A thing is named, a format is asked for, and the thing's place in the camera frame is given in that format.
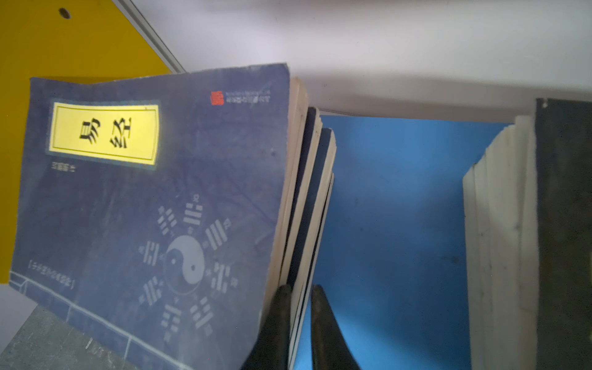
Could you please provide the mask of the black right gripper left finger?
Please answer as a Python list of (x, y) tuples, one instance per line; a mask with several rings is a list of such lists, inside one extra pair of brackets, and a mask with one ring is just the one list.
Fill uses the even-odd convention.
[(272, 299), (268, 316), (257, 341), (241, 368), (243, 370), (286, 370), (290, 332), (291, 286), (282, 285)]

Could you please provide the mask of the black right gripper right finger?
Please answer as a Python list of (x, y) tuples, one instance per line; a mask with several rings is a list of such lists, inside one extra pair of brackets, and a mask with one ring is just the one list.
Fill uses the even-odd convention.
[(311, 292), (311, 357), (314, 370), (360, 370), (321, 285)]

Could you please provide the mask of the navy book lowest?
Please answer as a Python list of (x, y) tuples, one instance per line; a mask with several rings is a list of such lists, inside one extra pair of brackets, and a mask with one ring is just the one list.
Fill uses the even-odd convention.
[(288, 281), (294, 248), (298, 237), (300, 224), (302, 222), (302, 214), (304, 212), (308, 188), (311, 182), (311, 175), (314, 169), (315, 158), (319, 147), (321, 130), (322, 122), (320, 119), (319, 109), (316, 107), (309, 107), (305, 122), (302, 149), (298, 162), (294, 203), (291, 206), (288, 240), (282, 261), (282, 269), (279, 281), (280, 285), (285, 285)]

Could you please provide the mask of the dark wolf cover book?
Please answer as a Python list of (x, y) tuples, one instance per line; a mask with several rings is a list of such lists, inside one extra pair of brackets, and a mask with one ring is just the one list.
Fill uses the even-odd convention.
[(591, 104), (539, 98), (516, 121), (521, 369), (591, 367)]

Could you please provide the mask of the navy book with flower emblem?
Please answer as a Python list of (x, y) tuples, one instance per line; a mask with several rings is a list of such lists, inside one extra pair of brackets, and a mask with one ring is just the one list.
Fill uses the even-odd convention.
[(284, 63), (29, 82), (9, 285), (141, 369), (239, 369), (308, 97)]

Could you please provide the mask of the yellow wooden bookshelf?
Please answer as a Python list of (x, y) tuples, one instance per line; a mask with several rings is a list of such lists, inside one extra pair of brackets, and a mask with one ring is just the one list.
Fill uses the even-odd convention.
[(1, 4), (4, 369), (239, 369), (319, 284), (364, 369), (468, 369), (462, 178), (500, 123), (321, 116), (285, 63), (143, 73), (102, 3)]

